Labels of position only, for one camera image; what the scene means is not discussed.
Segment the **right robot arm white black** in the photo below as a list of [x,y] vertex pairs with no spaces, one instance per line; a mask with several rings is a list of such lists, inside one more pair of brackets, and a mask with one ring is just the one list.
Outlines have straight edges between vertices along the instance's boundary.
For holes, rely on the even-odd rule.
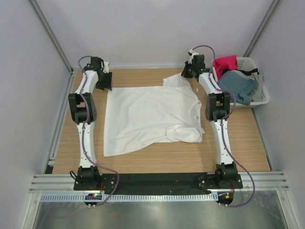
[[205,56],[189,53],[181,76],[195,78],[207,93],[205,117],[211,124],[216,143],[216,170],[211,180],[220,188],[242,188],[237,166],[232,158],[228,137],[228,122],[231,96],[222,90],[205,66]]

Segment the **white t shirt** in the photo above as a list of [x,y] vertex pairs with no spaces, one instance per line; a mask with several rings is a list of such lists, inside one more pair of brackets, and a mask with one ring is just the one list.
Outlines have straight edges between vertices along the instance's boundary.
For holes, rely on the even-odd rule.
[[113,88],[107,96],[103,155],[118,156],[153,143],[201,143],[202,103],[180,74],[161,86]]

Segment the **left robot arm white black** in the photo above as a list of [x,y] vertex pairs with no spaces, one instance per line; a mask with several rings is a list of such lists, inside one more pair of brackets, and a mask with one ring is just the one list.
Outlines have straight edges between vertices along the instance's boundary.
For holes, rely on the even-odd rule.
[[80,165],[76,173],[70,172],[74,179],[74,190],[97,190],[101,186],[101,175],[98,170],[94,152],[93,132],[97,119],[97,109],[93,99],[93,90],[112,90],[112,72],[109,63],[97,56],[84,56],[90,62],[81,67],[82,80],[74,93],[68,96],[70,113],[77,126],[80,141]]

